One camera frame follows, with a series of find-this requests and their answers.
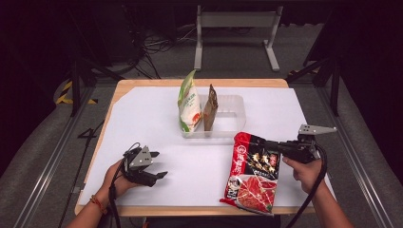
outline cable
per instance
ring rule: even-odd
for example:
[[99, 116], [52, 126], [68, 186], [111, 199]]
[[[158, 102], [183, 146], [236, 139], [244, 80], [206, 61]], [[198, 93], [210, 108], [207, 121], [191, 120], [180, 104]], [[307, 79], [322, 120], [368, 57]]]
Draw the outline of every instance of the cable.
[[112, 182], [109, 186], [109, 192], [108, 192], [108, 196], [109, 196], [109, 204], [110, 204], [110, 208], [112, 211], [112, 215], [115, 218], [116, 221], [116, 226], [118, 228], [121, 228], [121, 221], [119, 219], [119, 214], [118, 214], [118, 209], [116, 207], [116, 203], [115, 203], [115, 199], [116, 199], [116, 187], [115, 187], [115, 181], [116, 179], [118, 179], [120, 176], [118, 176], [119, 172], [122, 169], [123, 164], [125, 163], [125, 161], [127, 160], [127, 156], [130, 155], [130, 150], [133, 148], [134, 145], [138, 145], [137, 147], [140, 146], [140, 144], [138, 142], [134, 143], [133, 145], [130, 146], [130, 148], [124, 153], [124, 158], [122, 159], [121, 163], [119, 164], [118, 169], [116, 169], [115, 175], [113, 175], [113, 179]]
[[317, 180], [314, 183], [314, 186], [311, 189], [311, 192], [308, 194], [308, 197], [306, 200], [302, 203], [301, 207], [299, 207], [297, 213], [294, 215], [293, 219], [288, 223], [286, 226], [287, 228], [292, 227], [296, 221], [299, 219], [300, 215], [302, 212], [305, 210], [305, 208], [308, 206], [309, 202], [312, 200], [314, 197], [315, 193], [317, 192], [317, 188], [319, 187], [320, 183], [322, 182], [323, 178], [326, 175], [327, 171], [327, 155], [325, 150], [319, 145], [315, 144], [317, 148], [317, 152], [319, 153], [319, 156], [322, 158], [322, 165], [320, 166], [320, 172], [317, 175]]
[[104, 122], [105, 122], [105, 120], [101, 121], [94, 130], [92, 128], [90, 128], [88, 130], [89, 134], [86, 137], [86, 148], [84, 149], [84, 153], [81, 156], [80, 165], [78, 166], [77, 173], [76, 173], [76, 175], [74, 177], [73, 183], [71, 184], [71, 190], [70, 190], [70, 192], [68, 194], [68, 197], [67, 197], [67, 202], [66, 202], [66, 205], [65, 205], [65, 209], [64, 209], [63, 215], [62, 215], [62, 217], [60, 218], [60, 221], [59, 221], [59, 226], [58, 226], [59, 228], [62, 227], [63, 220], [65, 219], [67, 208], [68, 208], [68, 205], [70, 203], [70, 199], [71, 199], [71, 195], [72, 195], [72, 189], [75, 187], [75, 184], [77, 182], [78, 176], [79, 176], [80, 171], [81, 171], [81, 167], [83, 166], [84, 158], [86, 156], [86, 151], [89, 148], [89, 143], [91, 142], [92, 138], [94, 137], [95, 132], [97, 132], [97, 130], [101, 127], [101, 125], [104, 124]]

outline finger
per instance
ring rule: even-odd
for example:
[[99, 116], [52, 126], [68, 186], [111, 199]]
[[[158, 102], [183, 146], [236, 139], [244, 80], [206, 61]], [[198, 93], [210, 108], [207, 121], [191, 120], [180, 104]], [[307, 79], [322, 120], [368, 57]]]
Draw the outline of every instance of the finger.
[[296, 181], [299, 181], [299, 174], [295, 169], [293, 170], [293, 177]]
[[297, 170], [297, 172], [301, 171], [301, 169], [303, 168], [303, 164], [299, 163], [298, 161], [294, 161], [292, 159], [289, 159], [287, 157], [283, 157], [282, 161], [288, 165], [290, 165], [292, 168], [294, 168], [295, 170]]

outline gray floor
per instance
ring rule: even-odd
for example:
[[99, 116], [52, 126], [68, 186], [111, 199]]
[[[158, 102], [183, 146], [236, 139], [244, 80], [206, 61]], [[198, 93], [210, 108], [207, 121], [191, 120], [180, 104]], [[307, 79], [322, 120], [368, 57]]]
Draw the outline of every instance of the gray floor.
[[[274, 50], [280, 72], [270, 68], [261, 44], [264, 32], [252, 29], [246, 35], [229, 30], [211, 30], [204, 35], [202, 71], [198, 78], [286, 78], [288, 72], [301, 69], [312, 43], [321, 26], [304, 26], [278, 29]], [[183, 78], [192, 68], [195, 41], [187, 40], [166, 52], [152, 54], [152, 60], [162, 78]], [[153, 74], [145, 62], [141, 66]], [[128, 79], [141, 78], [136, 70], [124, 75]], [[291, 84], [300, 101], [308, 124], [335, 126], [341, 124], [338, 134], [319, 136], [329, 157], [329, 173], [336, 197], [343, 210], [356, 227], [402, 227], [403, 188], [382, 157], [370, 131], [341, 82], [339, 94], [339, 118], [333, 117], [328, 109], [329, 86], [314, 88], [304, 77]], [[78, 135], [89, 128], [94, 129], [104, 119], [116, 84], [108, 79], [100, 80], [95, 88], [83, 89], [89, 98], [98, 99], [97, 104], [87, 104], [80, 110], [77, 119], [69, 117], [72, 106], [58, 104], [56, 109], [37, 127], [11, 162], [0, 180], [0, 227], [57, 227], [72, 184], [79, 169], [74, 186], [82, 187], [97, 139], [90, 142], [85, 155], [86, 139]], [[69, 124], [74, 127], [66, 131]], [[63, 142], [61, 137], [69, 137]], [[60, 157], [55, 148], [63, 148]], [[54, 172], [48, 161], [58, 161]], [[42, 174], [42, 191], [31, 194]], [[63, 224], [74, 217], [73, 209], [78, 194], [69, 200]], [[27, 201], [33, 207], [24, 208]], [[292, 216], [282, 216], [282, 226]], [[134, 227], [129, 218], [122, 218], [124, 227]], [[295, 227], [319, 227], [315, 214], [304, 215]]]

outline plastic tray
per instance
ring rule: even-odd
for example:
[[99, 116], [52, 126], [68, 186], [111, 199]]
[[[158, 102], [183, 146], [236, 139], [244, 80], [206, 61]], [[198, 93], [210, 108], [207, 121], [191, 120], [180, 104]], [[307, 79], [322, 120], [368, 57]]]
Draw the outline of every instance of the plastic tray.
[[[207, 102], [208, 95], [199, 95], [201, 110]], [[217, 95], [219, 108], [211, 131], [204, 131], [204, 122], [201, 121], [194, 132], [182, 131], [182, 136], [187, 139], [203, 138], [234, 138], [242, 131], [246, 123], [245, 107], [240, 95]]]

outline dark background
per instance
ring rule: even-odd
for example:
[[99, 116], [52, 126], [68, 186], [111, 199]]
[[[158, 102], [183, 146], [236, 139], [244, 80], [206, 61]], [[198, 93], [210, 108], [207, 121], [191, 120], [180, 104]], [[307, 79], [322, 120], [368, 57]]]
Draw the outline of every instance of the dark background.
[[[68, 77], [70, 60], [60, 29], [77, 39], [81, 55], [101, 66], [140, 58], [144, 29], [153, 28], [174, 39], [176, 28], [195, 23], [196, 7], [132, 9], [127, 23], [121, 7], [70, 8], [58, 27], [44, 2], [0, 3], [0, 172], [19, 147], [54, 109], [56, 88]], [[323, 23], [331, 8], [285, 7], [281, 25]], [[348, 27], [335, 24], [317, 40], [311, 60], [329, 53], [338, 38], [347, 37], [340, 51], [341, 76], [389, 165], [403, 180], [403, 9], [397, 3], [356, 3], [346, 11]], [[114, 18], [110, 23], [107, 18]], [[137, 43], [130, 43], [133, 38]]]

